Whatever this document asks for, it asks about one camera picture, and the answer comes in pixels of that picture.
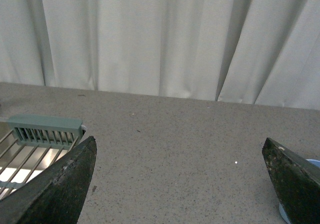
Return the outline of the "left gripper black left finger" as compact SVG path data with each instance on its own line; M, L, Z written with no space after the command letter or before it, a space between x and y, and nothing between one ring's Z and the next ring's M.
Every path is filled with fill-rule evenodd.
M2 224L75 224L97 157L93 136L79 143L27 184L0 201Z

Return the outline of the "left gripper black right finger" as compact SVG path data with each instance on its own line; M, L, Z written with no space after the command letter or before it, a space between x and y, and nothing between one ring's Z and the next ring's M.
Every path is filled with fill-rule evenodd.
M273 188L291 224L320 222L320 168L272 138L262 148Z

